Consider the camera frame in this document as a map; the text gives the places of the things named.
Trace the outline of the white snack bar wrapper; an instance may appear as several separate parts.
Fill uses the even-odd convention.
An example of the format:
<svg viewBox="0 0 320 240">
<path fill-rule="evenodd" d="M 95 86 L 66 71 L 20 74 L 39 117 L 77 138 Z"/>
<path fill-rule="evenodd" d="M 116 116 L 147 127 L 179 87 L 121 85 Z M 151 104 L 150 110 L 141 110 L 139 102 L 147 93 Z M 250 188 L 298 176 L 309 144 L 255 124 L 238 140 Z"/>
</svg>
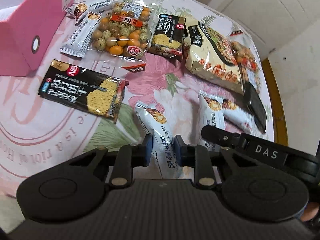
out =
<svg viewBox="0 0 320 240">
<path fill-rule="evenodd" d="M 166 117 L 154 105 L 137 101 L 136 115 L 147 134 L 153 137 L 152 156 L 161 178 L 177 179 L 182 170 L 174 151 L 174 136 Z"/>
<path fill-rule="evenodd" d="M 97 30 L 102 16 L 89 12 L 83 21 L 77 26 L 75 31 L 60 47 L 60 53 L 83 58 L 92 40 L 92 34 Z"/>
<path fill-rule="evenodd" d="M 95 14 L 110 10 L 114 5 L 113 0 L 91 0 L 84 3 L 72 5 L 66 9 L 69 16 L 75 19 L 75 25 L 79 24 L 89 12 Z"/>
<path fill-rule="evenodd" d="M 242 131 L 251 134 L 253 130 L 253 116 L 240 108 L 237 104 L 228 99 L 222 102 L 222 111 L 224 117 L 238 126 Z"/>
<path fill-rule="evenodd" d="M 198 95 L 200 107 L 199 144 L 204 146 L 208 151 L 214 152 L 215 144 L 203 139 L 201 130 L 207 125 L 225 129 L 226 124 L 222 110 L 223 98 L 203 91 L 199 91 Z"/>
</svg>

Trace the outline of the black snack pack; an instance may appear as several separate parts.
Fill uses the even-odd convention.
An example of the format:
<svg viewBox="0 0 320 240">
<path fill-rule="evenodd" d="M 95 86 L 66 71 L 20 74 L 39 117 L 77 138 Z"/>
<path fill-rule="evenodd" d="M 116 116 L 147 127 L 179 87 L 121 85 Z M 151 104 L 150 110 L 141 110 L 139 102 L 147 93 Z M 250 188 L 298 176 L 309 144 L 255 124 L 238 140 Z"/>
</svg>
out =
<svg viewBox="0 0 320 240">
<path fill-rule="evenodd" d="M 254 116 L 254 122 L 261 133 L 266 132 L 267 114 L 259 94 L 249 82 L 244 86 L 244 104 Z"/>
</svg>

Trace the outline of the black soda cracker pack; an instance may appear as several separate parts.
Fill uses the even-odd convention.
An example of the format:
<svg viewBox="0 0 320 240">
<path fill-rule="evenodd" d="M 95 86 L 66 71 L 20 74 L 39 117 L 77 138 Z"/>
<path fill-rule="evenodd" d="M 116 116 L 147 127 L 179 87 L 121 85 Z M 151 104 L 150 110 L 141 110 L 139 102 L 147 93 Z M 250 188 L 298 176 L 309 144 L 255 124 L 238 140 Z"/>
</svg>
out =
<svg viewBox="0 0 320 240">
<path fill-rule="evenodd" d="M 116 122 L 128 84 L 123 79 L 53 59 L 38 95 Z"/>
</svg>

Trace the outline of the cream noodle snack bag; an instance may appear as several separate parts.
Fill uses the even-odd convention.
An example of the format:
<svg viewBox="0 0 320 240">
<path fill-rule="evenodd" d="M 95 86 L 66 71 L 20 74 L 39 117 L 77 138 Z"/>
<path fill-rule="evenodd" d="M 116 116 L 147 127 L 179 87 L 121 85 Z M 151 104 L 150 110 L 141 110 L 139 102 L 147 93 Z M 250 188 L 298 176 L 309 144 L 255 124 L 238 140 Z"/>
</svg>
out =
<svg viewBox="0 0 320 240">
<path fill-rule="evenodd" d="M 210 83 L 244 94 L 239 66 L 227 38 L 204 23 L 188 17 L 184 24 L 185 66 Z"/>
</svg>

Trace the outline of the clear bag mixed snacks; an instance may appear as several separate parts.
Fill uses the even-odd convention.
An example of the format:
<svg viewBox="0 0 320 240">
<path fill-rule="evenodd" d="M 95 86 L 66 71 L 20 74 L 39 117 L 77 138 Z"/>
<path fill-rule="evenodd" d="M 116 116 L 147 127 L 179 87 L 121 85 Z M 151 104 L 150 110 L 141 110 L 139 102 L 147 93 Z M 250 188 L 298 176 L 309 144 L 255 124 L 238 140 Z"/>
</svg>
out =
<svg viewBox="0 0 320 240">
<path fill-rule="evenodd" d="M 245 87 L 246 83 L 250 83 L 259 94 L 261 89 L 259 67 L 255 55 L 250 49 L 252 42 L 249 36 L 241 30 L 236 30 L 231 32 L 229 40 L 233 55 L 239 66 L 243 86 Z"/>
</svg>

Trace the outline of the floral bed sheet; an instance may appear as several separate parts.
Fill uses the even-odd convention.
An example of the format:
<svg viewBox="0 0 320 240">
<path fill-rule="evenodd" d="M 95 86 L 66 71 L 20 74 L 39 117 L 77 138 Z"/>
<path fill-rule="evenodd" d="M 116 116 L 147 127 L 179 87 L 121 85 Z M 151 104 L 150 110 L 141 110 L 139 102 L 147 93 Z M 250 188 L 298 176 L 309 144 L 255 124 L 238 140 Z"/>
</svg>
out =
<svg viewBox="0 0 320 240">
<path fill-rule="evenodd" d="M 225 36 L 236 30 L 245 31 L 249 35 L 246 44 L 255 57 L 260 60 L 265 56 L 260 38 L 242 20 L 214 6 L 199 0 L 141 1 L 153 8 L 151 29 L 161 13 L 193 17 Z M 155 105 L 168 118 L 172 133 L 181 135 L 186 143 L 195 144 L 199 139 L 199 91 L 240 100 L 238 94 L 188 73 L 179 62 L 157 55 L 148 54 L 146 68 L 139 73 L 112 67 L 106 61 L 106 53 L 96 53 L 92 59 L 83 60 L 63 55 L 60 47 L 73 30 L 74 20 L 65 17 L 37 72 L 27 77 L 1 77 L 1 228 L 5 232 L 12 231 L 24 220 L 16 191 L 29 176 L 99 146 L 117 150 L 131 142 L 141 142 L 144 129 L 135 114 L 137 101 Z M 38 89 L 52 59 L 127 79 L 129 85 L 117 122 L 41 98 Z"/>
</svg>

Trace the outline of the clear bag coated peanuts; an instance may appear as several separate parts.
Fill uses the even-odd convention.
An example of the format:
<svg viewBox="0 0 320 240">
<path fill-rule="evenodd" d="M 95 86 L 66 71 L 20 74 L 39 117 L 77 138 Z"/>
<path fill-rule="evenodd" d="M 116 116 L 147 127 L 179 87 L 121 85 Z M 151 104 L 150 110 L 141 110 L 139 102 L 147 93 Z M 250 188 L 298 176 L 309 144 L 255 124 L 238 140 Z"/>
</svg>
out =
<svg viewBox="0 0 320 240">
<path fill-rule="evenodd" d="M 91 50 L 109 64 L 137 73 L 145 70 L 152 9 L 143 1 L 113 1 L 92 34 Z"/>
</svg>

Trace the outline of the white door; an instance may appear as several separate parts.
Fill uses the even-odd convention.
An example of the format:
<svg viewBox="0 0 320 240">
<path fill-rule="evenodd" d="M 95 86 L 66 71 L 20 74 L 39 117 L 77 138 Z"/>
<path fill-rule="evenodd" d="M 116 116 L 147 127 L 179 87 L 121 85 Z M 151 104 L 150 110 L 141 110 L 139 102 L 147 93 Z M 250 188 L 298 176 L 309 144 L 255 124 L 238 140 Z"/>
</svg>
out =
<svg viewBox="0 0 320 240">
<path fill-rule="evenodd" d="M 210 0 L 251 35 L 262 60 L 319 19 L 319 0 Z"/>
</svg>

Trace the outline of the pink storage box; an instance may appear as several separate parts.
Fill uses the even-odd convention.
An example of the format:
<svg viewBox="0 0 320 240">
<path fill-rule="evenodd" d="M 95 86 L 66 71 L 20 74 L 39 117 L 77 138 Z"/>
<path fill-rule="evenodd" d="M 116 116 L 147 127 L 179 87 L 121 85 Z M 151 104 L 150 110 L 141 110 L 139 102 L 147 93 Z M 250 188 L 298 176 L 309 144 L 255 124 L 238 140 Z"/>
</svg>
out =
<svg viewBox="0 0 320 240">
<path fill-rule="evenodd" d="M 1 0 L 1 75 L 37 70 L 74 0 Z"/>
</svg>

